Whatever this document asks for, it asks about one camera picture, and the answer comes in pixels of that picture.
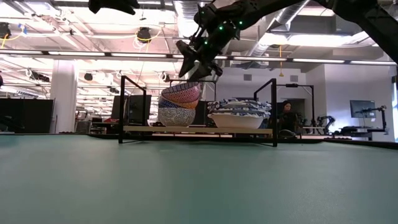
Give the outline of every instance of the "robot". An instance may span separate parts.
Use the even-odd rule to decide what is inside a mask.
[[[198,69],[190,77],[199,80],[214,71],[221,76],[223,70],[213,62],[221,49],[231,39],[238,39],[241,30],[253,26],[262,17],[297,4],[302,0],[238,0],[229,6],[216,8],[211,3],[200,7],[194,20],[198,30],[190,37],[190,43],[179,40],[176,45],[184,56],[179,77],[184,76],[199,61]],[[377,0],[314,0],[331,9],[341,18],[359,25],[387,53],[398,62],[398,22],[391,17]],[[89,8],[97,13],[101,7],[108,7],[134,15],[133,8],[139,8],[137,0],[90,0]]]

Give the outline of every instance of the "ceiling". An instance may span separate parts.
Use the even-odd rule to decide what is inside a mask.
[[[218,7],[231,4],[232,0],[217,0]],[[175,43],[184,37],[179,36],[179,29],[185,29],[178,23],[174,5],[166,1],[166,9],[156,10],[156,1],[143,1],[145,9],[139,9],[135,16],[112,9],[101,9],[93,14],[86,2],[74,1],[36,1],[30,8],[18,7],[0,1],[0,22],[10,23],[11,38],[4,43],[4,49],[25,50],[66,50],[66,51],[104,51],[104,52],[149,52],[179,54]],[[232,40],[225,54],[245,53],[256,45],[271,23],[275,13],[264,17],[256,25],[241,32],[241,40]],[[149,44],[141,44],[136,39],[140,27],[149,27],[154,37]],[[341,22],[333,11],[326,10],[316,3],[310,3],[293,20],[291,30],[294,33],[284,34],[288,38],[295,34],[344,35],[355,37],[361,31],[358,26]],[[350,47],[311,47],[306,45],[283,44],[280,47],[269,47],[266,54],[270,57],[295,58],[342,58],[355,60],[374,60],[382,56],[379,47],[372,47],[374,42],[367,38],[361,44]],[[77,60],[80,69],[79,82],[82,85],[119,85],[120,72],[140,85],[158,87],[152,90],[158,95],[161,88],[168,84],[159,76],[164,72],[172,78],[180,70],[181,61],[173,62],[137,62],[117,60]],[[311,65],[305,63],[286,63],[285,68],[297,68],[302,72]],[[50,58],[0,58],[0,70],[5,83],[41,83],[31,80],[26,75],[29,68],[51,78],[53,59]],[[270,63],[268,69],[279,68],[280,63]],[[96,73],[97,78],[88,82],[84,74]],[[42,97],[49,97],[49,87],[29,87],[27,91],[36,92]],[[108,88],[79,89],[78,99],[97,99],[109,95]],[[84,106],[83,100],[78,105]]]

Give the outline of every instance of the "white column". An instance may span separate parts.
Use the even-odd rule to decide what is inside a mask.
[[[54,100],[52,133],[75,130],[79,71],[72,60],[54,60],[50,97]]]

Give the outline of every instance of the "person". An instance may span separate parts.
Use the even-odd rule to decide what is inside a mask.
[[[297,114],[292,112],[292,103],[289,100],[283,102],[283,111],[278,115],[279,131],[289,130],[295,132],[297,123]]]

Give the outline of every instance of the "bowl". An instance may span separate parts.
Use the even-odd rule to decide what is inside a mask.
[[[199,98],[193,102],[189,103],[176,103],[171,100],[165,99],[163,96],[159,98],[158,106],[159,108],[186,108],[195,109],[198,105]]]
[[[166,127],[187,127],[195,119],[195,109],[159,108],[158,119]]]
[[[233,114],[209,114],[217,128],[247,128],[258,129],[264,120],[260,116],[237,116]]]
[[[190,103],[199,99],[200,93],[200,84],[195,82],[171,86],[164,89],[161,95],[175,103]]]

